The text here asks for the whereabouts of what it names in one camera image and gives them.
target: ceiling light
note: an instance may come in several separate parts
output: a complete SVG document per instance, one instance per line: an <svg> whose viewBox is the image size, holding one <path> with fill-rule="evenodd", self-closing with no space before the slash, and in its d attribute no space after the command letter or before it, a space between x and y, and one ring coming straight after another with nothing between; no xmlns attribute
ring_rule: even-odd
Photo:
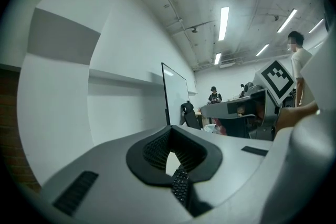
<svg viewBox="0 0 336 224"><path fill-rule="evenodd" d="M316 28L316 27L318 27L318 26L319 26L319 24L320 24L321 22L323 22L323 19L321 19L321 20L319 21L319 23L318 23L318 24L316 24L316 25L314 26L314 28L313 28L313 29L311 29L311 30L309 31L309 34L310 34L311 32L313 32L313 31L315 30L315 28Z"/></svg>
<svg viewBox="0 0 336 224"><path fill-rule="evenodd" d="M227 20L229 19L229 7L222 8L221 10L221 21L219 28L219 38L218 41L221 41L225 38Z"/></svg>
<svg viewBox="0 0 336 224"><path fill-rule="evenodd" d="M264 45L264 47L261 49L260 52L258 52L258 54L256 56L259 56L267 47L269 44Z"/></svg>
<svg viewBox="0 0 336 224"><path fill-rule="evenodd" d="M278 33L280 33L286 27L286 25L288 25L289 21L292 20L292 18L294 17L294 15L295 15L296 12L297 12L296 9L292 10L292 12L288 16L287 20L285 20L285 22L283 23L283 25L279 28Z"/></svg>
<svg viewBox="0 0 336 224"><path fill-rule="evenodd" d="M319 47L323 42L319 43L318 45L315 46L315 48Z"/></svg>
<svg viewBox="0 0 336 224"><path fill-rule="evenodd" d="M216 54L216 60L215 60L215 65L217 65L218 63L219 63L219 60L220 60L220 56L221 56L222 54Z"/></svg>

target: office chair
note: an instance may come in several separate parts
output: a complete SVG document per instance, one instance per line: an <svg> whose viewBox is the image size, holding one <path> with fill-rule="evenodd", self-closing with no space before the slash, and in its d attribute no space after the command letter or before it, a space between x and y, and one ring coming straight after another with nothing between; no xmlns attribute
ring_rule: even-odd
<svg viewBox="0 0 336 224"><path fill-rule="evenodd" d="M196 118L196 114L194 111L194 106L188 101L188 103L184 103L181 105L183 111L184 111L184 120L188 127L201 130L201 127L198 123L198 120Z"/></svg>

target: person in black cap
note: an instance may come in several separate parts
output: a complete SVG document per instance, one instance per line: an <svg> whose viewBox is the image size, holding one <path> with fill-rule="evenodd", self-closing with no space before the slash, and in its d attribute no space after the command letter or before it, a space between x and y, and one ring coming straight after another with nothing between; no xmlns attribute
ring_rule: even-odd
<svg viewBox="0 0 336 224"><path fill-rule="evenodd" d="M209 96L208 104L217 104L222 101L222 96L220 93L217 93L217 89L215 86L211 87L212 94Z"/></svg>

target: person's arm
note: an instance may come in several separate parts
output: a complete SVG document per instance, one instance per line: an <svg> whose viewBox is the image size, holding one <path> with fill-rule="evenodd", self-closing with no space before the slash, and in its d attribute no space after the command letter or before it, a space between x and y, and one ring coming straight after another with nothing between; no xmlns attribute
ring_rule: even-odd
<svg viewBox="0 0 336 224"><path fill-rule="evenodd" d="M306 116L313 115L318 111L316 101L300 106L299 108L281 108L275 129L276 134L283 128L294 127L300 120Z"/></svg>
<svg viewBox="0 0 336 224"><path fill-rule="evenodd" d="M296 79L296 106L300 106L302 93L303 93L303 78Z"/></svg>
<svg viewBox="0 0 336 224"><path fill-rule="evenodd" d="M292 58L293 76L296 79L296 106L300 105L303 93L303 77L301 75L301 63L298 59Z"/></svg>

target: whiteboard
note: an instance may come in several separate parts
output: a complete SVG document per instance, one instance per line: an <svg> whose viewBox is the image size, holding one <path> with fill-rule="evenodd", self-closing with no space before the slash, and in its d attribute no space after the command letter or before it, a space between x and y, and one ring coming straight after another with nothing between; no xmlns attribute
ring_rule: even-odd
<svg viewBox="0 0 336 224"><path fill-rule="evenodd" d="M168 110L167 124L182 125L184 118L181 105L189 101L187 81L164 63L161 63L161 66Z"/></svg>

